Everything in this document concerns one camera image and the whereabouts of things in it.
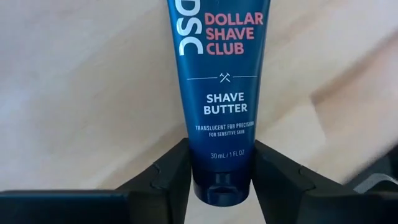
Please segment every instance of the blue tube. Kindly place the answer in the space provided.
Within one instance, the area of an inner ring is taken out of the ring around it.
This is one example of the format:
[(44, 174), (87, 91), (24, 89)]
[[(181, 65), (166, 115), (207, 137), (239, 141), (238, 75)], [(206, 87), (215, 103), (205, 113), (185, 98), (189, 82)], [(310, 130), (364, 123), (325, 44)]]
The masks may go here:
[(168, 0), (195, 193), (249, 195), (270, 0)]

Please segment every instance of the light wood table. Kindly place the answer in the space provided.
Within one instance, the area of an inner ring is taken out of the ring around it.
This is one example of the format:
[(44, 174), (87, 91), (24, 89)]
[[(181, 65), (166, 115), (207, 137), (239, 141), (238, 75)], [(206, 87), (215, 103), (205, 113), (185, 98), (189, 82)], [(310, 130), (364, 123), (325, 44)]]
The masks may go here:
[[(272, 2), (257, 138), (338, 182), (398, 139), (398, 1)], [(0, 190), (111, 189), (186, 136), (164, 0), (0, 2)], [(264, 223), (254, 194), (187, 223)]]

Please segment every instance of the tube cap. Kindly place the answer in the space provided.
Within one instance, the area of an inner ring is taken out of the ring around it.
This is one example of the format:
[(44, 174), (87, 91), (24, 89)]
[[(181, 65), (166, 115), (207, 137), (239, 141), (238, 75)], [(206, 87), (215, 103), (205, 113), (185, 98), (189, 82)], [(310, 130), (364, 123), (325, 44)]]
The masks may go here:
[(244, 202), (250, 191), (250, 169), (216, 173), (192, 169), (197, 197), (217, 207), (229, 207)]

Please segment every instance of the crossed razor icon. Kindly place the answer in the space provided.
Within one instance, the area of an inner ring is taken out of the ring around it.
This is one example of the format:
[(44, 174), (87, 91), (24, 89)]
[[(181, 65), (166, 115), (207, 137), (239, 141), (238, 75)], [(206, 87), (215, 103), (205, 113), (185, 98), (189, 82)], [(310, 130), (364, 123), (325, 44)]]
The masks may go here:
[(221, 79), (220, 83), (222, 83), (224, 80), (226, 80), (226, 81), (228, 81), (228, 82), (231, 82), (231, 81), (228, 79), (228, 77), (230, 77), (230, 76), (231, 76), (231, 75), (228, 74), (228, 72), (227, 72), (226, 75), (221, 74), (220, 77), (223, 77), (223, 78)]

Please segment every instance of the white line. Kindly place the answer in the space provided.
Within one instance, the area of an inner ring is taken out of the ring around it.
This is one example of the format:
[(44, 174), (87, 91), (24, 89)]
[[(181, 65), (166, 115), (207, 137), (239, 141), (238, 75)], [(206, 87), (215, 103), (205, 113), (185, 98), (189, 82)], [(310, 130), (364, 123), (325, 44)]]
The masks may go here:
[(211, 79), (211, 78), (218, 78), (218, 77), (207, 77), (207, 78), (188, 78), (187, 80), (201, 80), (201, 79)]
[(242, 76), (242, 77), (234, 77), (234, 78), (256, 78), (257, 76)]

